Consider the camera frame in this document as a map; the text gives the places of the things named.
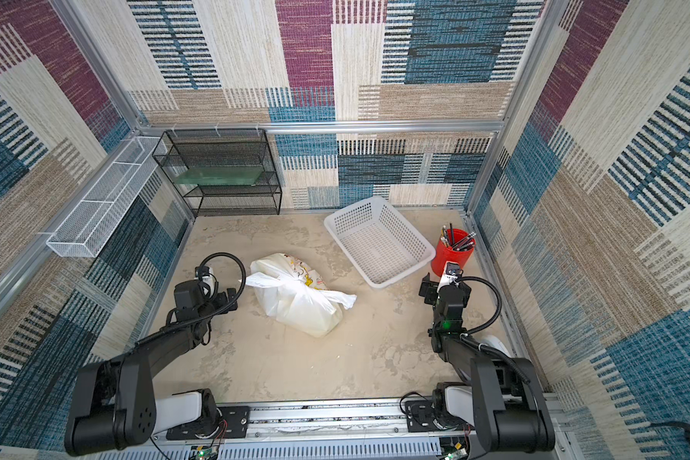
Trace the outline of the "white perforated plastic basket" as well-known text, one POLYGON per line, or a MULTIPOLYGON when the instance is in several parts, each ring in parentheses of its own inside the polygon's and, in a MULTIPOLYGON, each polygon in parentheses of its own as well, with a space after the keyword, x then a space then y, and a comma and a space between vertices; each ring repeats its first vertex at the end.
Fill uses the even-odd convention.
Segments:
POLYGON ((327 216, 324 225, 373 289, 406 278, 436 254, 433 244, 383 197, 344 207, 327 216))

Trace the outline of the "white plastic bag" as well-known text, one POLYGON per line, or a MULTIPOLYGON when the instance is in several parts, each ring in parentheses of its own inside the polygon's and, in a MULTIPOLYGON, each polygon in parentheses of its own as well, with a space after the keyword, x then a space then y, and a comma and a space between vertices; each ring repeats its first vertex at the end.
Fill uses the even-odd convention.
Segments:
POLYGON ((331 291, 304 261, 275 253, 250 264, 247 287, 267 316, 312 337, 325 337, 354 307, 356 296, 331 291))

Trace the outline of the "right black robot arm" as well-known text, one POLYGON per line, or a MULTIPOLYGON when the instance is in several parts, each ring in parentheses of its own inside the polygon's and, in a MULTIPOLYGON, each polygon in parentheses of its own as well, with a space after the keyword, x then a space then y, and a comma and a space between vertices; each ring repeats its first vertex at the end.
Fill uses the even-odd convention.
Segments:
POLYGON ((556 433, 535 367, 527 358, 512 358, 475 335, 492 326, 503 310, 499 290, 477 276, 450 276, 446 282, 425 276, 419 296, 432 308, 427 331, 431 346, 450 364, 461 383, 440 383, 433 392, 433 413, 458 419, 476 429, 484 452, 551 452, 556 433), (463 326, 470 282, 485 285, 496 299, 489 320, 463 326))

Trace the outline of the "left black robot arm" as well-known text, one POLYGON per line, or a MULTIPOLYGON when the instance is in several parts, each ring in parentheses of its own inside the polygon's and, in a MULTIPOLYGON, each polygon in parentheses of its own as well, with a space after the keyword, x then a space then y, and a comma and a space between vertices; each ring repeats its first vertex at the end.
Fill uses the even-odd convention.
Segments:
POLYGON ((221 291, 207 285, 209 263, 233 254, 213 253, 201 261, 191 281, 174 289, 165 325, 136 342, 128 352, 80 368, 69 411, 64 449, 74 457, 145 444, 153 435, 179 427, 193 436, 217 435, 222 416, 209 389, 193 390, 159 400, 153 379, 177 358, 211 340, 211 321, 237 309, 242 289, 221 291))

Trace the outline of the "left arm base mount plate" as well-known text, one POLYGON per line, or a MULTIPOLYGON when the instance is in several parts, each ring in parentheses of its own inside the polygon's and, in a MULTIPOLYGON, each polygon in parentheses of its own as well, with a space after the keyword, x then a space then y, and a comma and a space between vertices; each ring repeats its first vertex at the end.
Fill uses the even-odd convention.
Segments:
POLYGON ((243 439, 247 434, 249 406, 223 406, 213 410, 203 408, 194 421, 168 429, 170 441, 207 441, 243 439))

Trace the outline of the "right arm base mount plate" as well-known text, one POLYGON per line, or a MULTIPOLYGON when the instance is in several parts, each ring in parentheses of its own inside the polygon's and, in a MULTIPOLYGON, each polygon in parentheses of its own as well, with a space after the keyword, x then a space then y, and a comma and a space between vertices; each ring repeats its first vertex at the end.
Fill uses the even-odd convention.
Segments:
POLYGON ((431 400, 417 394, 407 394, 400 399, 399 408, 406 418, 409 432, 467 431, 476 427, 458 417, 439 412, 431 400))

